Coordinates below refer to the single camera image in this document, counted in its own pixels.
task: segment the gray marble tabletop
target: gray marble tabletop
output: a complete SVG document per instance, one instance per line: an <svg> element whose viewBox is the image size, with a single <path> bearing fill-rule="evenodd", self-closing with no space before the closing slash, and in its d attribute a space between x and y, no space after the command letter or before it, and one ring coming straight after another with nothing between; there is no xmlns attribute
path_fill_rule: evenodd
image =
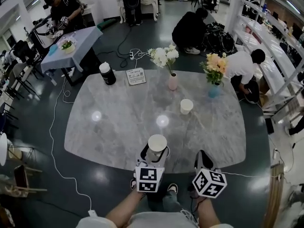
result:
<svg viewBox="0 0 304 228"><path fill-rule="evenodd" d="M117 81L111 86L100 74L90 75L72 107L65 149L99 164L133 171L136 152L150 136L162 134L171 150L166 173L194 171L200 149L220 168L244 161L245 126L231 83L224 79L220 95L211 99L205 74L175 72L179 81L175 91L168 88L165 69L145 70L147 83L134 86L129 86L125 71L115 72ZM188 115L180 112L184 98L194 103ZM101 113L97 121L96 112Z"/></svg>

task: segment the white cup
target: white cup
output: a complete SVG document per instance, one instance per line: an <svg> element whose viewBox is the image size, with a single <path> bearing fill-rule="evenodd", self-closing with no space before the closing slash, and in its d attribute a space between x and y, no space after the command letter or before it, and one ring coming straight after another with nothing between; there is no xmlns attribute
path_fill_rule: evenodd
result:
<svg viewBox="0 0 304 228"><path fill-rule="evenodd" d="M180 105L180 112L184 115L187 115L193 109L193 102L188 99L183 99Z"/></svg>
<svg viewBox="0 0 304 228"><path fill-rule="evenodd" d="M152 135L148 140L149 148L154 152L161 152L167 146L167 140L160 134Z"/></svg>

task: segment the dark green floor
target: dark green floor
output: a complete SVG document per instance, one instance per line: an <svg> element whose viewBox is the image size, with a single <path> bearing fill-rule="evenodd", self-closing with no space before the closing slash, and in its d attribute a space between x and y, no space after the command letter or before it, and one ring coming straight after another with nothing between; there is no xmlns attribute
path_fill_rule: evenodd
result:
<svg viewBox="0 0 304 228"><path fill-rule="evenodd" d="M171 33L179 19L189 10L190 2L162 1L159 21L144 20L139 27L132 31L121 46L120 51L129 53L131 48L146 51L155 47L166 47L171 43ZM213 21L209 15L206 23ZM104 35L95 44L94 49L99 59L107 61L113 69L126 70L134 68L135 61L128 61L126 68L120 68L121 59L113 53L100 54L116 50L118 44L124 39L129 28L123 24L115 24L104 31ZM181 54L175 64L176 70L202 72L199 62L202 56ZM146 57L138 61L138 67L144 69L155 68L155 65ZM56 73L57 86L53 86L48 79L36 80L30 77L30 82L40 94L40 99L24 99L13 102L16 108L12 110L19 121L16 124L19 130L13 133L14 142L20 145L32 145L40 150L37 152L35 166L44 172L31 181L34 187L47 188L48 192L29 195L27 199L19 199L23 212L31 228L73 228L77 225L79 217L62 211L48 202L67 209L85 217L88 215L89 200L76 194L73 180L64 180L56 172L51 159L51 138L49 128L53 120L55 100L59 94L63 78L61 72ZM73 89L67 85L66 90L71 90L68 101L73 101L81 84ZM222 169L222 171L240 173L244 175L270 175L269 145L265 121L261 109L257 105L249 105L244 101L240 103L247 137L246 160L240 164ZM87 161L70 154L64 150L66 124L71 111L71 104L65 104L60 97L57 105L56 120L52 130L55 139L54 155L57 167L64 176L75 177L78 190L92 198L92 208L99 216L104 216L117 205L129 192L131 171L111 168ZM8 162L1 167L1 173L13 175L13 163ZM228 186L222 194L213 201L219 219L236 228L259 228L264 219L267 206L269 178L247 178L226 175ZM175 182L179 185L179 201L186 208L190 208L190 198L187 186L191 181L191 174L167 174L163 184Z"/></svg>

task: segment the blue vase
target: blue vase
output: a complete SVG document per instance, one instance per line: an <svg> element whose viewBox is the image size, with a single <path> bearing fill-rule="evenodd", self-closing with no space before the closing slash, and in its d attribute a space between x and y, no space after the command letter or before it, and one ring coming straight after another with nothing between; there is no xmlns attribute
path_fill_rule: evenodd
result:
<svg viewBox="0 0 304 228"><path fill-rule="evenodd" d="M210 98L215 98L219 95L219 85L211 85L208 92Z"/></svg>

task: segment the small table with blue tablecloth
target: small table with blue tablecloth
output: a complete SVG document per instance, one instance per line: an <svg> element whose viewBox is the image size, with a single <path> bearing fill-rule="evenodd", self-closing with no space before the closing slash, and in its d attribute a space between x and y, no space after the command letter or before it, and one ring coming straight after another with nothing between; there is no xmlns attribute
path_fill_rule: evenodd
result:
<svg viewBox="0 0 304 228"><path fill-rule="evenodd" d="M86 58L92 60L94 57L98 60L92 46L101 35L102 32L96 26L63 35L59 42L64 38L73 37L77 41L75 50L72 53L66 54L64 50L58 48L53 54L50 55L48 53L41 62L41 71L45 73L48 70L60 68L70 85L74 86L80 79L73 82L68 76L66 68L76 67L83 73L84 69L81 64L85 63Z"/></svg>

